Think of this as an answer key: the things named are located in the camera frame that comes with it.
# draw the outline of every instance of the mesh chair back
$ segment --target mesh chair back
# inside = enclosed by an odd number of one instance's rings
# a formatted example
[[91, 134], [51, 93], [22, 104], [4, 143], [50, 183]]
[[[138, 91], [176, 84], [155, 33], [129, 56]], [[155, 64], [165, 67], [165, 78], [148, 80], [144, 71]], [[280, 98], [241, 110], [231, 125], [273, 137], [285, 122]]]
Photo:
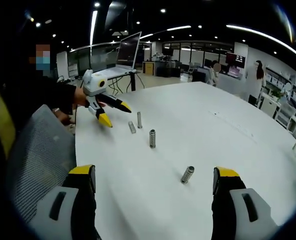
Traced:
[[17, 138], [7, 164], [6, 191], [26, 223], [35, 216], [37, 202], [61, 186], [74, 167], [74, 136], [41, 106]]

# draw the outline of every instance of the metal spring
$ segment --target metal spring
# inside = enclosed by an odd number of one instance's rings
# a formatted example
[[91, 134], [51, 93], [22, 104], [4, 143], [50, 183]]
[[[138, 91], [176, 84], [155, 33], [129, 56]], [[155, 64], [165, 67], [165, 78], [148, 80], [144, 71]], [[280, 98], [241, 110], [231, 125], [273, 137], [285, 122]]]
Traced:
[[193, 175], [194, 171], [195, 171], [195, 168], [193, 166], [187, 167], [186, 171], [184, 172], [183, 176], [181, 177], [181, 180], [180, 180], [181, 183], [182, 184], [188, 183], [188, 180]]
[[134, 126], [134, 123], [132, 121], [128, 122], [129, 128], [131, 133], [135, 134], [136, 133], [136, 128]]
[[156, 147], [156, 131], [154, 129], [149, 132], [149, 144], [152, 149]]
[[142, 125], [142, 114], [141, 112], [137, 112], [137, 121], [138, 121], [138, 128], [139, 129], [142, 129], [143, 128], [143, 125]]

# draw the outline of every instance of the black ceiling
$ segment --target black ceiling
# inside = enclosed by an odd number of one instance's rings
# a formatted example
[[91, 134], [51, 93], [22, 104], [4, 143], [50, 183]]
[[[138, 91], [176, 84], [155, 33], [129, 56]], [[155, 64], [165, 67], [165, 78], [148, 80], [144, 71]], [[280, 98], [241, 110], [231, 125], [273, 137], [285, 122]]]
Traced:
[[[27, 21], [24, 32], [33, 33], [37, 43], [50, 44], [51, 51], [55, 53], [67, 50], [67, 45], [69, 50], [89, 45], [94, 2], [94, 0], [30, 1], [25, 9], [35, 21]], [[268, 54], [274, 55], [273, 52], [276, 51], [277, 58], [296, 70], [296, 55], [285, 47], [253, 33], [226, 28], [227, 24], [252, 28], [275, 37], [296, 50], [296, 42], [290, 41], [285, 26], [273, 8], [273, 4], [277, 4], [284, 9], [295, 30], [296, 38], [296, 0], [98, 0], [98, 2], [100, 7], [94, 43], [118, 41], [119, 39], [112, 34], [124, 30], [142, 31], [142, 35], [157, 33], [145, 38], [145, 41], [207, 40], [233, 44], [246, 40], [245, 43], [250, 47]], [[166, 13], [161, 13], [160, 9], [166, 9]], [[41, 27], [36, 28], [36, 22], [40, 22]], [[191, 28], [165, 31], [185, 25], [190, 25]]]

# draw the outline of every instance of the cable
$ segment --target cable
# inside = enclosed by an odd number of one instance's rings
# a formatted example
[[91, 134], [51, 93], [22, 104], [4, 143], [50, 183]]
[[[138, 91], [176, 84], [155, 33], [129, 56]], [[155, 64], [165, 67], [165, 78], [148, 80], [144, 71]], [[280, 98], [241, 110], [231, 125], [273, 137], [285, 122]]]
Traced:
[[143, 88], [145, 89], [145, 85], [144, 85], [144, 83], [143, 83], [142, 79], [140, 78], [140, 76], [138, 75], [138, 73], [136, 73], [136, 75], [137, 75], [137, 77], [140, 79], [140, 82], [141, 82], [141, 84], [142, 84]]
[[127, 88], [126, 88], [126, 93], [128, 93], [128, 88], [129, 88], [131, 83], [132, 83], [132, 80], [129, 81], [129, 84], [128, 84]]
[[116, 90], [116, 92], [118, 93], [118, 90], [117, 89], [115, 89], [115, 83], [114, 83], [114, 78], [111, 80], [112, 81], [112, 87], [113, 87], [113, 92], [112, 92], [112, 95], [114, 95], [115, 94], [115, 90]]
[[123, 91], [122, 91], [122, 90], [119, 88], [119, 86], [118, 86], [118, 81], [116, 81], [117, 88], [118, 88], [119, 91], [123, 94]]
[[117, 91], [117, 93], [116, 93], [116, 95], [117, 95], [119, 91], [118, 91], [117, 89], [115, 89], [114, 78], [113, 78], [111, 81], [112, 81], [112, 84], [108, 85], [108, 87], [111, 88], [111, 89], [113, 90], [112, 95], [115, 94], [115, 91]]

